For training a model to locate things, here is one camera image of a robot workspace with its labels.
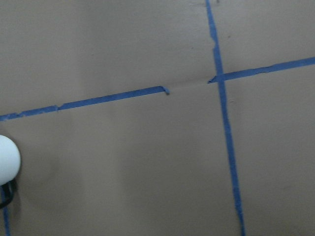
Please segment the white smiley face mug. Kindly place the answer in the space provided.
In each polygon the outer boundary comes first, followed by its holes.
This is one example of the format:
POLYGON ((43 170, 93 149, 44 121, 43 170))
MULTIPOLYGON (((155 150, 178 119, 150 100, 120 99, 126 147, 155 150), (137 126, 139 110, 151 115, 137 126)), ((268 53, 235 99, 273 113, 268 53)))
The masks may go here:
POLYGON ((0 208, 8 206, 14 197, 12 182, 21 166, 21 155, 17 145, 8 137, 0 136, 0 189, 4 192, 4 199, 0 208))

